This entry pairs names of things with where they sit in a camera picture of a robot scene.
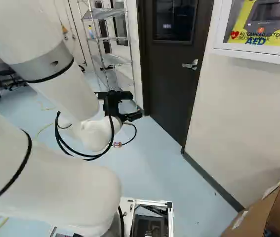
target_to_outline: cardboard box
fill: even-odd
[[[280,237],[280,186],[239,213],[221,237],[265,237],[265,231]]]

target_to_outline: gray band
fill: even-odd
[[[26,81],[40,80],[57,74],[73,59],[65,43],[61,41],[48,53],[27,62],[12,64],[10,67]]]

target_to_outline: metal shelving unit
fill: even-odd
[[[80,4],[84,4],[84,7],[88,8],[87,11],[82,12],[82,7]],[[88,45],[88,50],[92,59],[92,64],[94,72],[99,78],[99,80],[106,86],[107,90],[124,90],[131,91],[134,96],[134,101],[136,103],[135,95],[135,83],[134,83],[134,71],[133,71],[133,61],[132,61],[132,52],[131,52],[131,40],[129,35],[129,25],[128,25],[128,11],[127,11],[127,2],[123,0],[124,8],[96,8],[93,7],[95,4],[94,0],[77,0],[77,5],[80,12],[81,22],[83,24],[83,29],[85,33],[85,38]],[[126,37],[101,37],[99,20],[107,20],[120,16],[124,14],[125,24],[126,24]],[[92,39],[91,36],[88,36],[86,30],[86,23],[89,22],[89,25],[92,25],[93,30],[95,31],[95,37]],[[130,59],[114,55],[112,53],[102,52],[101,43],[107,41],[109,43],[115,42],[118,40],[128,41],[128,51]],[[92,48],[96,47],[97,53],[92,53]]]

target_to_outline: white label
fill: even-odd
[[[278,188],[279,186],[280,186],[280,181],[279,181],[276,185],[274,185],[274,186],[268,188],[268,189],[264,192],[264,195],[263,195],[262,199],[264,199],[265,197],[267,197],[273,190],[275,190],[275,189]]]
[[[242,216],[240,216],[234,223],[232,230],[234,230],[235,228],[239,227],[240,224],[242,223],[242,221],[244,220],[245,216],[247,215],[248,211],[244,211]]]

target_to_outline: aed cabinet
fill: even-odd
[[[212,53],[280,64],[280,0],[216,0]]]

